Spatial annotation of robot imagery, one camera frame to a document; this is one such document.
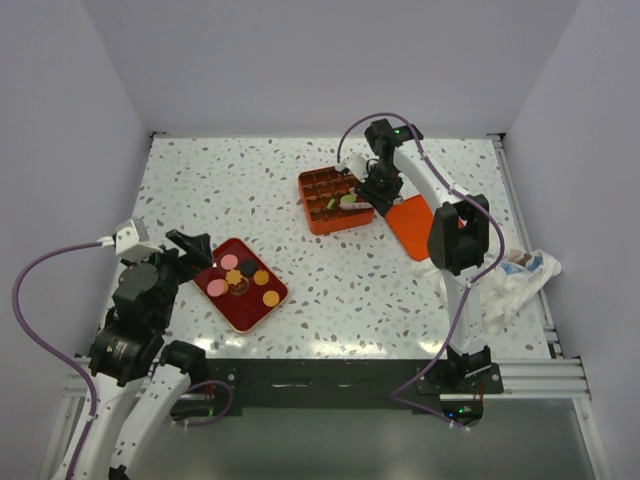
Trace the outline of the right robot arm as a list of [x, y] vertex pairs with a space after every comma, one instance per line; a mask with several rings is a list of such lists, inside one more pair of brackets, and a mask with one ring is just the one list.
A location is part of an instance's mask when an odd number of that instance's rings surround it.
[[364, 136], [377, 162], [364, 168], [358, 194], [386, 216], [408, 179], [432, 212], [427, 248], [445, 282], [450, 314], [450, 331], [441, 348], [448, 363], [445, 379], [452, 390], [469, 392], [491, 366], [490, 349], [481, 334], [481, 296], [475, 288], [489, 249], [488, 200], [458, 189], [423, 150], [419, 160], [402, 153], [404, 143], [421, 143], [413, 125], [394, 128], [377, 118]]

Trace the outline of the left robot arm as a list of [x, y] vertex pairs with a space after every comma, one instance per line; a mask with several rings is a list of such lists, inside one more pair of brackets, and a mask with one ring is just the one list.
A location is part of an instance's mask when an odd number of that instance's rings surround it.
[[164, 342], [180, 285], [211, 267], [211, 238], [166, 234], [173, 248], [153, 244], [136, 219], [100, 239], [125, 269], [95, 337], [84, 376], [92, 381], [58, 479], [129, 479], [152, 436], [185, 392], [207, 380], [204, 351]]

